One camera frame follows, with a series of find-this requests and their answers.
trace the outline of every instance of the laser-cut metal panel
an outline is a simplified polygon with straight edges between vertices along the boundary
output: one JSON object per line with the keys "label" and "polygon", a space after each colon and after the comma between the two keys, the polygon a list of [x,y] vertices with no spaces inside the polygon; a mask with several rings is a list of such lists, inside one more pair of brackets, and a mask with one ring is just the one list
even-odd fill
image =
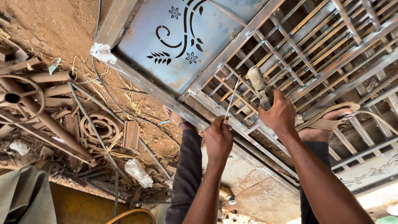
{"label": "laser-cut metal panel", "polygon": [[[267,0],[218,0],[248,22]],[[206,0],[144,1],[118,51],[180,95],[243,28]]]}

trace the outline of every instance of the plastic bottle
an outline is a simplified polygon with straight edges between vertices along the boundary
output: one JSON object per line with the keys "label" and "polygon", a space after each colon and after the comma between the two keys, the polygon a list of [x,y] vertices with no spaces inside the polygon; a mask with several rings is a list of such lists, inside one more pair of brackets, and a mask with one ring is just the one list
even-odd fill
{"label": "plastic bottle", "polygon": [[130,159],[127,161],[125,164],[125,171],[134,177],[143,188],[152,187],[152,178],[145,172],[137,159]]}

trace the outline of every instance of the white paint mark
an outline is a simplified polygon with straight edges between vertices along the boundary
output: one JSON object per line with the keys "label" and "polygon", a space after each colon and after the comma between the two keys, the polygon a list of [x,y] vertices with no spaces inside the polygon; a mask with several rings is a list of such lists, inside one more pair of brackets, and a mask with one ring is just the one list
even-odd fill
{"label": "white paint mark", "polygon": [[103,62],[109,61],[111,64],[115,64],[117,61],[117,58],[111,53],[111,47],[107,44],[94,43],[90,54]]}

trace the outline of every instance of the foot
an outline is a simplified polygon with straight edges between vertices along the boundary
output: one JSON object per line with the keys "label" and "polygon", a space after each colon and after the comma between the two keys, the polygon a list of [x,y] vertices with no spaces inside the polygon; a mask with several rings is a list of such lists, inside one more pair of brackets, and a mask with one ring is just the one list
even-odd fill
{"label": "foot", "polygon": [[[339,117],[351,113],[352,111],[350,109],[342,108],[339,110],[330,111],[329,113],[323,115],[322,118],[325,120],[337,120]],[[329,142],[332,134],[333,131],[317,128],[304,128],[298,132],[298,135],[302,141],[323,141],[327,143]]]}
{"label": "foot", "polygon": [[167,113],[167,116],[169,117],[169,119],[170,119],[173,123],[175,123],[182,131],[183,131],[183,130],[192,130],[192,131],[194,131],[194,132],[196,132],[196,133],[198,132],[197,129],[196,129],[196,127],[193,126],[191,123],[189,123],[189,122],[187,122],[187,121],[181,122],[180,124],[178,124],[178,123],[176,122],[176,120],[174,119],[174,117],[173,117],[173,112],[170,110],[170,108],[166,108],[166,113]]}

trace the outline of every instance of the left hand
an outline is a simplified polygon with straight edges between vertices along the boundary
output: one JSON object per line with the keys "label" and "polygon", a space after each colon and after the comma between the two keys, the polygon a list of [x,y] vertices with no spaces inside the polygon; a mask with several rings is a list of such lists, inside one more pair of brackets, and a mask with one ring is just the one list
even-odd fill
{"label": "left hand", "polygon": [[232,151],[234,139],[231,129],[228,121],[224,120],[224,116],[214,119],[213,123],[205,129],[205,143],[210,165],[226,162]]}

